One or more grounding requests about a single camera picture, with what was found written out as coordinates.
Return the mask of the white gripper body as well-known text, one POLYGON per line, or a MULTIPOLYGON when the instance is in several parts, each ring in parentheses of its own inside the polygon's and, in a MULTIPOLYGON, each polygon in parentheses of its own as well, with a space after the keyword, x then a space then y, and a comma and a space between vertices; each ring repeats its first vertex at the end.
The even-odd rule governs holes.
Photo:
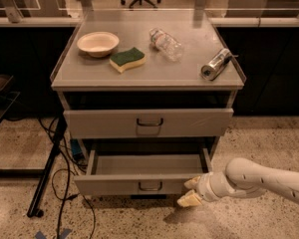
POLYGON ((227 195, 226 177, 223 172, 209 172, 198 180, 196 191, 207 202, 217 201, 227 195))

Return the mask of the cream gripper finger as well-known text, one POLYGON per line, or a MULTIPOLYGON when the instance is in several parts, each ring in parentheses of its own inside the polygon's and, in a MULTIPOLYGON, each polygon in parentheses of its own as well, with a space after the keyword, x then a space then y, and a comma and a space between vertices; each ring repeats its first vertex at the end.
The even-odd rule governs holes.
POLYGON ((200 182, 201 177, 200 176, 196 176, 188 181, 186 181, 184 183, 184 186, 187 189, 196 189, 199 186, 199 182, 200 182))
POLYGON ((177 201, 177 204, 181 207, 199 206, 202 204, 202 198, 195 190, 191 189, 177 201))

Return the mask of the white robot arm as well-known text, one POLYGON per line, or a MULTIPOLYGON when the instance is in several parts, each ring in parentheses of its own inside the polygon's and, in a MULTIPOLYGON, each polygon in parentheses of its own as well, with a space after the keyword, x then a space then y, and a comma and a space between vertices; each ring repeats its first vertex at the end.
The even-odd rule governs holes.
POLYGON ((266 190, 299 204, 299 172, 262 166, 246 158, 234 158, 223 171, 199 175, 184 186, 188 192, 177 201, 181 207, 223 197, 255 198, 266 190))

